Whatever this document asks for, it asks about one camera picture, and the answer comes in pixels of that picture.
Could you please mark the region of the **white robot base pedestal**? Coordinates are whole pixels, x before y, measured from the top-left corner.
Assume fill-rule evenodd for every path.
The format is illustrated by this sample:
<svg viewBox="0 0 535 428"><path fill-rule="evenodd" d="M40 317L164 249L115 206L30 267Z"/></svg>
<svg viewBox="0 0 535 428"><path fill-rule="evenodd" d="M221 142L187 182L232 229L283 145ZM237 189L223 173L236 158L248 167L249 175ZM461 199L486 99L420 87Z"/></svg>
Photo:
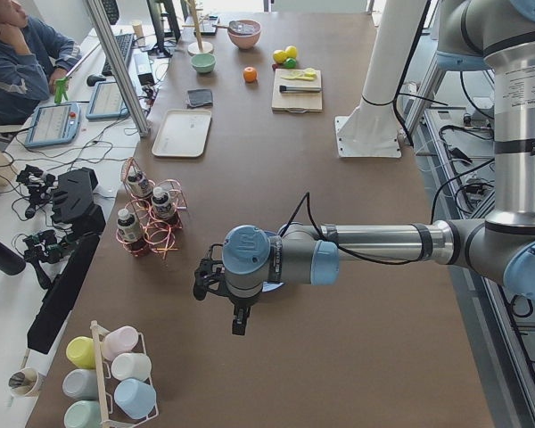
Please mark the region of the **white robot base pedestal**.
<svg viewBox="0 0 535 428"><path fill-rule="evenodd" d="M412 49L422 34L428 1L387 1L377 29L358 107L335 118L342 158L399 158L401 125L394 108Z"/></svg>

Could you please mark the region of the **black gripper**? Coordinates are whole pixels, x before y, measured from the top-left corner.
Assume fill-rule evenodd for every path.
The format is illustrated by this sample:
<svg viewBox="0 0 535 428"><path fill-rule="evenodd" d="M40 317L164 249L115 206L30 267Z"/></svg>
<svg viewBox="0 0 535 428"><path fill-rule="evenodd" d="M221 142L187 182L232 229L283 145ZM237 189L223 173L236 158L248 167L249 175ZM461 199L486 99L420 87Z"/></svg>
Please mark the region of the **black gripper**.
<svg viewBox="0 0 535 428"><path fill-rule="evenodd" d="M214 250L221 247L221 243L213 243L194 270L193 296L196 300L204 300L208 293L227 297L224 264L213 256ZM232 334L245 335L250 313L250 306L235 305Z"/></svg>

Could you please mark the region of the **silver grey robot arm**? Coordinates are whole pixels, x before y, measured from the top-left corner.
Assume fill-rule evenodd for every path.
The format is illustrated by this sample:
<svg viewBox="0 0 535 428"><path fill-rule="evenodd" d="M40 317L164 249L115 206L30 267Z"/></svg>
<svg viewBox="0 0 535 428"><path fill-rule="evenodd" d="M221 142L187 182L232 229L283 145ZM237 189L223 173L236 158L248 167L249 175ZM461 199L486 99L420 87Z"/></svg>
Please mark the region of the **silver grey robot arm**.
<svg viewBox="0 0 535 428"><path fill-rule="evenodd" d="M234 306L244 334L266 283L333 283L344 259L384 265L432 260L469 268L535 300L535 1L445 1L436 61L443 70L493 70L495 204L484 218L398 226L306 226L276 235L243 225L195 270L197 300Z"/></svg>

